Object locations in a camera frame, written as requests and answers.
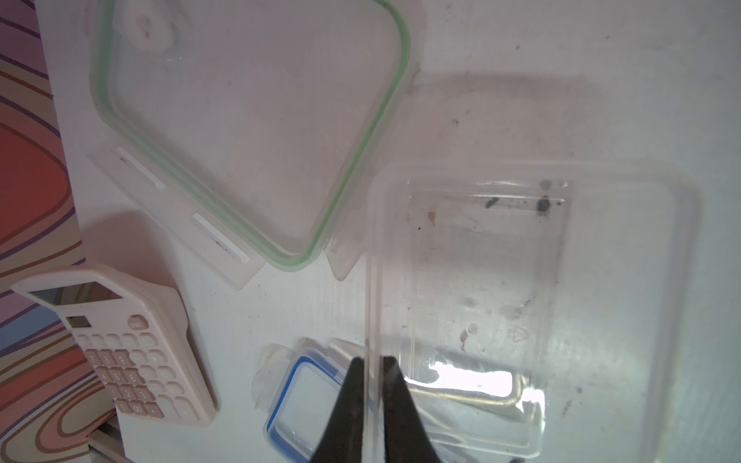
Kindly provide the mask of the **small clear box blue lid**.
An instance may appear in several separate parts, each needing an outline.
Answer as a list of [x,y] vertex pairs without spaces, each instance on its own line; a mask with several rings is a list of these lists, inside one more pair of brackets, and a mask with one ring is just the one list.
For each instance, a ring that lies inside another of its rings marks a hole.
[[392,165],[367,209],[364,461],[396,360],[438,457],[663,462],[700,191],[649,161]]

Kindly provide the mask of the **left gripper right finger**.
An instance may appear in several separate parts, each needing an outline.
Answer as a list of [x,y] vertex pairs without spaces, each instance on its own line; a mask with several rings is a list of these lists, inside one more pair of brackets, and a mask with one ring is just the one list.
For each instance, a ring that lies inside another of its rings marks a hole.
[[394,357],[384,357],[382,403],[385,461],[440,463]]

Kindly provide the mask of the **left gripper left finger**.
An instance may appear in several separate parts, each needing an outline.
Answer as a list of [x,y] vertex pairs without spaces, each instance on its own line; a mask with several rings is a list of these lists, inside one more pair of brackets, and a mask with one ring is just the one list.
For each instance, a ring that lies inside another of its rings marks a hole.
[[360,463],[365,423],[365,361],[354,358],[311,463]]

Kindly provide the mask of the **small blue rimmed lid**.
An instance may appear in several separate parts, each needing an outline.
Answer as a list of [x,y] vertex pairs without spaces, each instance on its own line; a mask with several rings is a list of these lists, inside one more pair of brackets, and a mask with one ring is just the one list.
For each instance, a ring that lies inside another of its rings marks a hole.
[[268,345],[252,382],[255,407],[266,412],[264,437],[289,462],[307,462],[324,434],[351,361],[365,349],[333,339]]

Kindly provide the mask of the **translucent green lunch box lid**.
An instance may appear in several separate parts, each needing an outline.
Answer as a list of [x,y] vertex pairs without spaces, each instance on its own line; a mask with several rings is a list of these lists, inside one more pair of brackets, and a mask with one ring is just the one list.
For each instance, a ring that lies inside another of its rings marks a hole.
[[90,158],[234,289],[319,256],[343,280],[424,34],[419,1],[98,1]]

